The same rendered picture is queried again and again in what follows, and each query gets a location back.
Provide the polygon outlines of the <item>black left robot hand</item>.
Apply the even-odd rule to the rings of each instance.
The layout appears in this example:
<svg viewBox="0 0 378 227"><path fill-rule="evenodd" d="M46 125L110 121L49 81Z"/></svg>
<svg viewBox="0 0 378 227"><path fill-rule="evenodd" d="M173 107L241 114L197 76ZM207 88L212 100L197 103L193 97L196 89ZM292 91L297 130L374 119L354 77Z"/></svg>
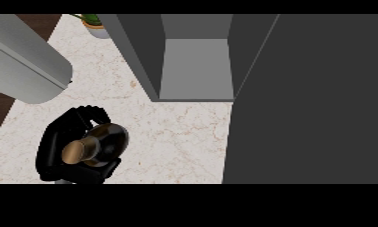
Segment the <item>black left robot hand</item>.
<svg viewBox="0 0 378 227"><path fill-rule="evenodd" d="M74 165L63 161L63 150L70 142L80 140L98 124L111 122L108 113L98 106L72 108L49 124L36 157L36 170L43 181L66 180L77 184L103 184L111 177L122 159L116 158L106 166L91 167L85 163Z"/></svg>

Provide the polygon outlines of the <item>dark wine bottle gold cap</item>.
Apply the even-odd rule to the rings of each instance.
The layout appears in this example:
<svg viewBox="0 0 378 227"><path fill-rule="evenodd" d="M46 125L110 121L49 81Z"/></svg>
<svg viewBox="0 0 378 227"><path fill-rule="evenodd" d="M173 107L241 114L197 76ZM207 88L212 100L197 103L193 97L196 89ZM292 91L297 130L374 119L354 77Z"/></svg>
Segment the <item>dark wine bottle gold cap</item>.
<svg viewBox="0 0 378 227"><path fill-rule="evenodd" d="M63 161L74 165L104 167L123 154L129 146L129 132L114 123L98 125L79 140L69 143L63 150Z"/></svg>

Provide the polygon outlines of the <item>grey open cabinet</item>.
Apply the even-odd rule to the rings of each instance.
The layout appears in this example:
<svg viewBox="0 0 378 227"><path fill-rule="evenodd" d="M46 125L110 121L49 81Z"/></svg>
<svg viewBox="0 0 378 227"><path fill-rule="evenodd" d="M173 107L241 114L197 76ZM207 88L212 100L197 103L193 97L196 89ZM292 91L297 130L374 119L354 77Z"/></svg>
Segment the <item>grey open cabinet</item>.
<svg viewBox="0 0 378 227"><path fill-rule="evenodd" d="M154 102L232 102L277 14L103 14L100 19Z"/></svg>

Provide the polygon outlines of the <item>dark grey cabinet door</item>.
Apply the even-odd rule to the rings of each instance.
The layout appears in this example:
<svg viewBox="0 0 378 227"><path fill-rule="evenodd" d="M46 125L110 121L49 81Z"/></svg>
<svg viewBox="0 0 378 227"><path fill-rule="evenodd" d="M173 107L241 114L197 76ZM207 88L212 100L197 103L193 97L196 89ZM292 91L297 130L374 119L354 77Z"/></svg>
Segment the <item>dark grey cabinet door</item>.
<svg viewBox="0 0 378 227"><path fill-rule="evenodd" d="M378 15L278 18L232 107L227 183L378 183Z"/></svg>

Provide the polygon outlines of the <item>green potted plant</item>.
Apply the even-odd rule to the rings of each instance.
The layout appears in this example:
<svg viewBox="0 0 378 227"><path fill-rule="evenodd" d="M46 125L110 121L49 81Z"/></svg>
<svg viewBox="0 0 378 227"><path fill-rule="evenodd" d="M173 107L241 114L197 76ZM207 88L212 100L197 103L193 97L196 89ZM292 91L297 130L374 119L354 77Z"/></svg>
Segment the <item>green potted plant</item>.
<svg viewBox="0 0 378 227"><path fill-rule="evenodd" d="M74 14L74 17L82 20L89 33L97 38L110 39L110 34L97 14Z"/></svg>

